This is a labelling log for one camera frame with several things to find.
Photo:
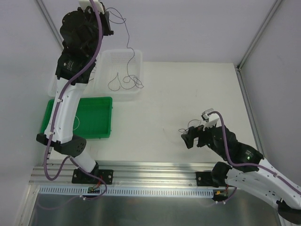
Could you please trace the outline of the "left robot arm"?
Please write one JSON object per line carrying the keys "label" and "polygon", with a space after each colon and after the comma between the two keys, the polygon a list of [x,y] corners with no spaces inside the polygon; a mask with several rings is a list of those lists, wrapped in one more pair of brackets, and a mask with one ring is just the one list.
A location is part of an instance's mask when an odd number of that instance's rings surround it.
{"label": "left robot arm", "polygon": [[60,34],[63,51],[58,58],[56,94],[51,116],[44,132],[36,140],[47,148],[71,158],[83,170],[88,183],[99,178],[97,163],[85,151],[86,139],[74,135],[73,125],[80,98],[96,65],[96,58],[104,36],[113,35],[109,12],[102,3],[81,6],[62,19]]}

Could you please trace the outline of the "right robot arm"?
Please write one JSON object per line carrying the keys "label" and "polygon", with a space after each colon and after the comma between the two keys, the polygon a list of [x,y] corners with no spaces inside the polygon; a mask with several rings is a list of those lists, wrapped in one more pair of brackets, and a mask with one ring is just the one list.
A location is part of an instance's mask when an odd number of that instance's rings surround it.
{"label": "right robot arm", "polygon": [[285,220],[301,223],[301,187],[280,174],[253,147],[239,142],[236,135],[221,127],[190,127],[182,133],[186,147],[207,146],[223,160],[210,172],[196,172],[198,186],[232,186],[265,201]]}

